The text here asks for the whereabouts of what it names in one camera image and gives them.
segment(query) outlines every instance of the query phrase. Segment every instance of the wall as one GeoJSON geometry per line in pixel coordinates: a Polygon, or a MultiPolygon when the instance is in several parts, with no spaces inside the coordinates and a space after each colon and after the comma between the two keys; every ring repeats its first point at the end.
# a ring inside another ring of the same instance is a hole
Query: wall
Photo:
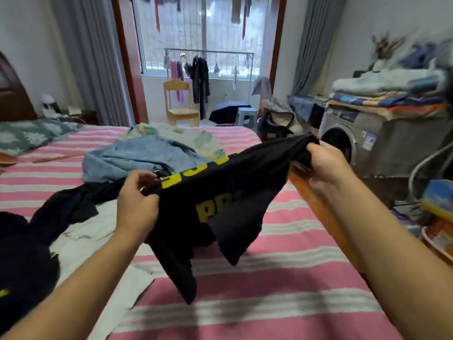
{"type": "MultiPolygon", "coordinates": [[[[163,83],[167,81],[166,76],[148,76],[142,75],[144,95],[146,99],[146,108],[148,109],[148,118],[150,122],[166,123],[167,115],[165,114],[165,96],[163,83]]],[[[236,85],[236,90],[232,90],[233,81],[223,79],[210,79],[209,89],[211,95],[208,97],[207,118],[217,104],[225,102],[225,93],[228,100],[238,100],[247,102],[247,94],[249,81],[239,80],[236,85]]],[[[250,97],[250,105],[256,109],[260,104],[259,96],[250,97]]]]}
{"type": "Polygon", "coordinates": [[[336,79],[352,77],[354,70],[369,67],[372,34],[444,36],[453,28],[452,9],[452,0],[347,0],[324,92],[329,93],[336,79]]]}
{"type": "Polygon", "coordinates": [[[0,51],[36,111],[41,94],[50,94],[60,106],[83,107],[49,0],[0,0],[0,51]]]}
{"type": "Polygon", "coordinates": [[[308,0],[287,0],[275,74],[274,97],[286,102],[293,89],[308,0]]]}

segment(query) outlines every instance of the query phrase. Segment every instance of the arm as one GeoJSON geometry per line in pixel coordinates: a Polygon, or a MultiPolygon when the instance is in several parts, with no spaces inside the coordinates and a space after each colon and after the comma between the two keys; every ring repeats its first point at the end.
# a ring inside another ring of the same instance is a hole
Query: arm
{"type": "Polygon", "coordinates": [[[83,263],[1,340],[86,339],[131,263],[154,227],[159,198],[144,197],[139,188],[156,175],[134,171],[118,197],[116,229],[107,243],[83,263]]]}
{"type": "Polygon", "coordinates": [[[314,169],[309,184],[329,204],[400,333],[406,339],[450,338],[453,269],[399,224],[338,149],[308,149],[314,169]]]}

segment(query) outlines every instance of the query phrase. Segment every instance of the window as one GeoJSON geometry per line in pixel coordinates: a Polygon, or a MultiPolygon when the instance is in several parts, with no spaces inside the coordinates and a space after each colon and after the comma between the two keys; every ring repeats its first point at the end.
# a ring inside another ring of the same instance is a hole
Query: window
{"type": "MultiPolygon", "coordinates": [[[[232,0],[181,0],[180,12],[177,11],[176,3],[159,5],[160,32],[156,26],[154,2],[136,0],[134,10],[143,73],[166,75],[164,49],[169,47],[182,50],[252,52],[255,54],[252,75],[258,76],[267,7],[268,0],[252,0],[250,14],[246,19],[246,35],[242,39],[244,0],[239,24],[231,22],[232,0]]],[[[182,59],[183,63],[185,60],[191,63],[195,55],[196,53],[186,54],[182,59]]],[[[206,59],[211,72],[216,63],[220,68],[220,73],[213,77],[231,78],[237,65],[238,78],[250,78],[251,56],[207,53],[206,59]]]]}

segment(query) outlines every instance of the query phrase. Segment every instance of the pink striped bedsheet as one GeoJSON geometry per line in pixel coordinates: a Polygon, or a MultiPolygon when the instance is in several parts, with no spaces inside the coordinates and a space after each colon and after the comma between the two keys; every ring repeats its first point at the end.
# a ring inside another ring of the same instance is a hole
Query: pink striped bedsheet
{"type": "MultiPolygon", "coordinates": [[[[260,142],[242,127],[205,130],[227,154],[260,142]]],[[[83,154],[126,131],[90,126],[23,159],[83,154]]],[[[82,184],[82,160],[9,167],[0,176],[0,211],[30,219],[53,193],[82,184]]],[[[236,267],[216,244],[198,248],[192,264],[197,298],[188,306],[155,256],[135,256],[133,265],[155,280],[110,339],[401,339],[290,182],[269,205],[262,232],[236,267]]]]}

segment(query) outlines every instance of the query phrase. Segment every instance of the metal clothes rack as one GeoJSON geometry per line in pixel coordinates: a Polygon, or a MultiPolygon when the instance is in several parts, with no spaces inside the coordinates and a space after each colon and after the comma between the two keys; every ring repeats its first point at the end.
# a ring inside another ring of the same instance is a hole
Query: metal clothes rack
{"type": "MultiPolygon", "coordinates": [[[[212,50],[193,50],[193,49],[177,49],[177,48],[171,48],[171,47],[166,47],[165,49],[165,59],[167,59],[168,54],[170,51],[178,51],[178,52],[196,52],[201,55],[204,59],[206,59],[206,54],[207,53],[224,53],[224,54],[231,54],[231,55],[249,55],[252,57],[252,62],[250,64],[250,79],[249,79],[249,92],[247,95],[247,104],[250,103],[250,93],[251,93],[251,88],[252,88],[252,74],[253,74],[253,62],[255,60],[255,54],[253,52],[240,52],[240,51],[212,51],[212,50]]],[[[170,79],[169,75],[169,69],[167,68],[167,80],[170,79]]]]}

